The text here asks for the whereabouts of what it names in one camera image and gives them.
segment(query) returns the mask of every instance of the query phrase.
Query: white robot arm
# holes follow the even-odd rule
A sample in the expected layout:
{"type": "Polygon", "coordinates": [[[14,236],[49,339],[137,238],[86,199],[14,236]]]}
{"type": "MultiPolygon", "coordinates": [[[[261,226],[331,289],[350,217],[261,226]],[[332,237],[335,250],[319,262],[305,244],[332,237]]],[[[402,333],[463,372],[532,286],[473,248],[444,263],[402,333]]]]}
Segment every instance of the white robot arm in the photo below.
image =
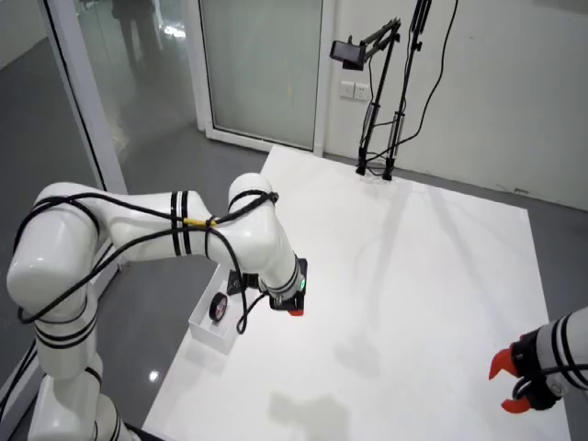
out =
{"type": "Polygon", "coordinates": [[[138,439],[99,395],[97,305],[84,282],[103,233],[129,261],[205,254],[235,269],[240,280],[241,271],[258,275],[273,309],[300,315],[305,278],[277,219],[276,196],[262,176],[242,175],[230,188],[229,214],[214,218],[194,191],[118,196],[76,184],[45,188],[39,212],[19,232],[7,276],[21,321],[35,323],[40,366],[48,374],[29,439],[138,439]]]}
{"type": "Polygon", "coordinates": [[[505,370],[520,378],[509,413],[550,409],[572,389],[588,390],[588,308],[521,335],[492,360],[490,379],[505,370]]]}

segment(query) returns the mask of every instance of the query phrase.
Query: microphone stand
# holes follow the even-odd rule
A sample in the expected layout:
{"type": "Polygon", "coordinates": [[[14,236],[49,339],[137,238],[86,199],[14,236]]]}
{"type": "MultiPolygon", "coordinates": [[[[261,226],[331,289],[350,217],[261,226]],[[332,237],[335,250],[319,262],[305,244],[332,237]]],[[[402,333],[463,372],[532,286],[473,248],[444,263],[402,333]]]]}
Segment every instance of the microphone stand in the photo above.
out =
{"type": "Polygon", "coordinates": [[[363,63],[368,62],[369,59],[371,59],[371,57],[373,57],[378,51],[383,51],[384,49],[386,49],[386,47],[388,47],[388,52],[386,53],[386,60],[384,62],[384,67],[382,68],[382,75],[379,78],[376,99],[369,103],[369,107],[367,108],[366,119],[364,120],[364,127],[361,132],[361,141],[359,143],[359,155],[356,169],[356,173],[359,175],[366,174],[366,166],[368,165],[368,161],[366,160],[366,154],[368,153],[368,146],[371,141],[374,126],[376,125],[376,120],[378,118],[380,108],[379,101],[381,99],[382,91],[384,89],[386,75],[388,74],[388,68],[390,66],[390,58],[392,56],[394,42],[400,41],[400,34],[398,33],[398,29],[400,28],[400,26],[400,20],[398,18],[394,18],[382,29],[373,33],[372,35],[370,35],[369,37],[367,37],[359,43],[359,46],[367,46],[368,44],[373,43],[372,49],[366,52],[363,63]],[[388,32],[390,32],[390,35],[383,40],[382,38],[388,32]]]}
{"type": "Polygon", "coordinates": [[[426,24],[426,19],[429,15],[429,10],[431,9],[431,3],[432,0],[418,0],[416,3],[416,8],[414,9],[413,21],[411,22],[410,30],[413,36],[408,61],[406,63],[406,69],[404,71],[404,82],[402,85],[401,102],[398,106],[398,111],[394,113],[394,120],[392,121],[392,125],[390,128],[390,138],[388,140],[388,148],[386,150],[388,152],[388,155],[386,157],[386,167],[384,169],[384,173],[382,174],[382,178],[386,179],[387,181],[392,180],[392,170],[394,170],[394,164],[396,163],[396,157],[398,156],[398,148],[401,143],[402,126],[404,125],[404,104],[406,103],[406,90],[408,89],[408,80],[411,75],[411,69],[413,68],[414,53],[417,51],[421,51],[421,48],[423,47],[423,42],[419,41],[419,36],[423,34],[424,25],[426,24]]]}

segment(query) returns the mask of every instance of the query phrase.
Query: wall outlet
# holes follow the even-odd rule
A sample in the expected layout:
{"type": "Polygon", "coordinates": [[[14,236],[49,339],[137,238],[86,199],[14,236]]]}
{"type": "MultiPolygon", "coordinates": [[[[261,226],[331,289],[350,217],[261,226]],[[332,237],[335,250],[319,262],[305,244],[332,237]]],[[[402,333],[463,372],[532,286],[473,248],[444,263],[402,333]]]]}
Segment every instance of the wall outlet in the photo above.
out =
{"type": "Polygon", "coordinates": [[[339,95],[345,98],[353,98],[355,93],[356,84],[352,81],[342,81],[339,85],[339,95]]]}
{"type": "Polygon", "coordinates": [[[363,83],[356,83],[356,90],[354,92],[355,99],[361,99],[363,101],[369,100],[369,85],[364,85],[363,83]]]}

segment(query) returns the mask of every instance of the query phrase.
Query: black stand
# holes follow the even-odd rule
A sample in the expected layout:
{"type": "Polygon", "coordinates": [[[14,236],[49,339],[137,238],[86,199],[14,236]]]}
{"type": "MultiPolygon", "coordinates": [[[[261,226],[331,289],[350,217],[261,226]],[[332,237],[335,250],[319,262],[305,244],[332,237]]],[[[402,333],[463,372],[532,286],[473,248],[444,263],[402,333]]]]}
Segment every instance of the black stand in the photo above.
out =
{"type": "Polygon", "coordinates": [[[366,161],[366,154],[368,153],[368,146],[371,142],[371,135],[374,131],[376,120],[378,119],[379,101],[382,97],[382,91],[384,90],[384,82],[386,81],[386,75],[388,74],[388,67],[390,66],[390,58],[392,57],[392,49],[394,47],[394,42],[401,40],[401,36],[398,34],[398,29],[400,28],[400,25],[401,24],[399,20],[392,20],[387,25],[387,27],[390,27],[390,29],[386,30],[390,30],[392,31],[392,33],[386,39],[374,44],[373,49],[366,54],[366,61],[368,61],[372,56],[374,56],[376,52],[383,51],[386,48],[386,46],[388,46],[388,52],[386,52],[386,60],[384,61],[384,67],[382,68],[382,75],[379,78],[376,99],[373,102],[369,103],[369,108],[367,110],[367,125],[364,121],[364,127],[361,132],[361,140],[359,142],[359,155],[356,169],[356,173],[358,175],[363,176],[366,174],[366,166],[368,165],[368,161],[366,161]]]}
{"type": "Polygon", "coordinates": [[[331,58],[337,60],[338,62],[343,62],[344,69],[354,71],[363,71],[364,64],[368,62],[371,57],[373,57],[377,52],[388,48],[388,52],[386,53],[386,61],[384,62],[384,68],[382,69],[382,75],[379,78],[376,99],[369,103],[366,118],[364,119],[364,126],[361,131],[361,140],[359,142],[359,155],[356,169],[356,172],[359,175],[364,175],[368,166],[366,154],[368,153],[369,142],[371,141],[371,135],[374,131],[374,126],[376,125],[376,119],[378,118],[379,101],[384,89],[386,75],[388,74],[388,67],[390,66],[392,48],[394,47],[394,42],[401,40],[401,36],[398,33],[400,26],[401,21],[398,18],[394,18],[381,29],[374,32],[366,39],[361,40],[359,45],[353,44],[352,38],[349,37],[347,42],[334,41],[333,47],[331,48],[331,58]],[[372,48],[367,51],[368,45],[370,44],[372,45],[372,48]]]}
{"type": "Polygon", "coordinates": [[[402,85],[401,102],[398,106],[398,111],[394,114],[392,127],[390,128],[390,139],[388,141],[388,156],[386,157],[386,168],[382,175],[383,179],[387,181],[392,180],[392,170],[396,163],[396,156],[398,155],[398,147],[401,142],[402,126],[404,124],[404,109],[406,102],[406,90],[408,89],[408,80],[413,68],[413,58],[416,51],[420,51],[423,43],[419,41],[419,36],[423,34],[424,25],[426,23],[429,10],[431,9],[432,0],[418,0],[416,8],[414,9],[413,21],[411,23],[410,32],[413,34],[412,43],[408,60],[406,62],[406,69],[404,71],[404,83],[402,85]]]}

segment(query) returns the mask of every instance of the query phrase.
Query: black stripe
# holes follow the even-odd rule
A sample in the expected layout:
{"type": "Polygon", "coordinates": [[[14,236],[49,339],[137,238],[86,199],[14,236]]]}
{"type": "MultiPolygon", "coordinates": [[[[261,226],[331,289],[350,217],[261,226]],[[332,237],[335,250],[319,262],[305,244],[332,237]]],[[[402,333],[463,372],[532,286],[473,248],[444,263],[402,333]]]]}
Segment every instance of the black stripe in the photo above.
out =
{"type": "Polygon", "coordinates": [[[96,264],[94,265],[94,268],[96,268],[98,265],[100,265],[102,263],[102,261],[104,260],[104,258],[107,256],[108,252],[112,249],[112,247],[114,246],[113,243],[110,243],[107,246],[107,249],[104,250],[104,253],[102,253],[102,255],[100,257],[98,257],[98,260],[96,260],[96,264]]]}
{"type": "MultiPolygon", "coordinates": [[[[560,325],[561,319],[557,320],[553,324],[553,329],[551,330],[551,350],[553,351],[553,356],[555,357],[555,362],[558,365],[558,368],[563,367],[563,363],[561,363],[560,351],[558,349],[558,326],[560,325]]],[[[581,387],[574,381],[572,377],[570,377],[569,372],[561,372],[561,375],[568,380],[568,382],[577,389],[581,389],[581,387]]]]}
{"type": "Polygon", "coordinates": [[[96,328],[96,323],[97,323],[97,320],[93,320],[92,321],[92,328],[90,328],[88,330],[87,334],[82,335],[79,339],[77,339],[71,343],[68,343],[66,345],[56,345],[55,343],[48,342],[41,335],[39,335],[37,333],[36,334],[37,334],[37,338],[39,339],[39,341],[42,342],[47,347],[50,347],[51,349],[69,349],[70,347],[77,346],[77,345],[81,344],[84,340],[86,340],[90,336],[90,334],[94,331],[94,329],[96,328]]]}
{"type": "Polygon", "coordinates": [[[117,423],[114,426],[114,432],[112,432],[112,436],[110,437],[110,441],[117,441],[117,439],[119,439],[119,435],[120,435],[120,416],[119,416],[119,410],[116,408],[115,408],[115,413],[116,413],[117,423]]]}
{"type": "MultiPolygon", "coordinates": [[[[182,193],[182,218],[187,218],[187,191],[182,193]]],[[[186,255],[192,254],[192,246],[190,244],[190,233],[184,232],[184,247],[186,248],[186,255]]]]}
{"type": "MultiPolygon", "coordinates": [[[[561,345],[563,346],[563,353],[567,358],[568,366],[575,368],[576,364],[573,362],[573,356],[571,355],[570,346],[568,345],[568,320],[570,319],[570,316],[571,314],[566,315],[563,322],[561,322],[561,345]]],[[[588,380],[586,380],[586,377],[582,372],[579,369],[574,369],[572,372],[578,377],[580,382],[583,383],[580,389],[588,389],[588,380]]]]}
{"type": "Polygon", "coordinates": [[[40,322],[43,322],[43,323],[47,323],[47,324],[68,324],[68,323],[72,323],[72,322],[75,322],[80,317],[82,317],[82,314],[84,313],[86,306],[88,306],[88,296],[85,296],[85,298],[84,298],[84,307],[82,308],[82,310],[80,311],[80,313],[77,314],[75,317],[73,317],[71,320],[68,320],[68,321],[65,321],[65,322],[54,322],[54,321],[49,321],[49,320],[45,320],[45,319],[39,319],[39,321],[40,322]]]}
{"type": "Polygon", "coordinates": [[[87,367],[85,369],[85,372],[87,372],[88,374],[90,374],[92,377],[94,377],[98,383],[100,384],[100,386],[102,386],[102,379],[100,378],[100,374],[98,374],[92,367],[87,367]]]}
{"type": "MultiPolygon", "coordinates": [[[[172,200],[170,201],[170,210],[171,214],[174,218],[177,217],[177,191],[172,192],[172,200]]],[[[177,220],[172,219],[172,230],[177,230],[177,220]]],[[[175,255],[182,255],[180,253],[180,241],[177,238],[177,232],[174,231],[172,233],[172,240],[174,241],[174,251],[175,255]]]]}
{"type": "Polygon", "coordinates": [[[245,196],[263,196],[263,195],[266,195],[266,194],[267,194],[267,192],[264,191],[264,190],[246,190],[246,191],[243,191],[243,192],[239,193],[237,196],[235,196],[232,199],[231,203],[229,204],[229,211],[231,211],[232,204],[234,204],[239,199],[244,198],[245,196]]]}
{"type": "Polygon", "coordinates": [[[43,336],[46,339],[48,339],[50,341],[53,341],[53,342],[67,342],[69,340],[72,340],[72,339],[77,338],[80,335],[84,334],[88,330],[88,328],[90,328],[91,326],[93,326],[93,323],[96,321],[96,317],[97,316],[98,316],[98,308],[96,308],[96,312],[94,313],[94,316],[92,317],[92,320],[90,320],[90,322],[88,322],[86,324],[86,326],[84,326],[82,329],[80,329],[79,331],[76,331],[73,334],[69,334],[69,335],[53,335],[53,334],[47,334],[42,329],[40,329],[37,326],[37,324],[35,324],[35,332],[37,334],[41,334],[41,336],[43,336]]]}

